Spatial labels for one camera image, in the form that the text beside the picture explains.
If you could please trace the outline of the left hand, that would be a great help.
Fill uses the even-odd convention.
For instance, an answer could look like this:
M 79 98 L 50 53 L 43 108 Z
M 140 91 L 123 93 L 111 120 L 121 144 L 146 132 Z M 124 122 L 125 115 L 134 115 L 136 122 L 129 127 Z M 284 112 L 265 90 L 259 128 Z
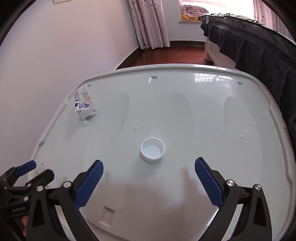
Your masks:
M 27 236 L 27 224 L 28 224 L 28 216 L 24 216 L 21 218 L 23 224 L 23 236 Z

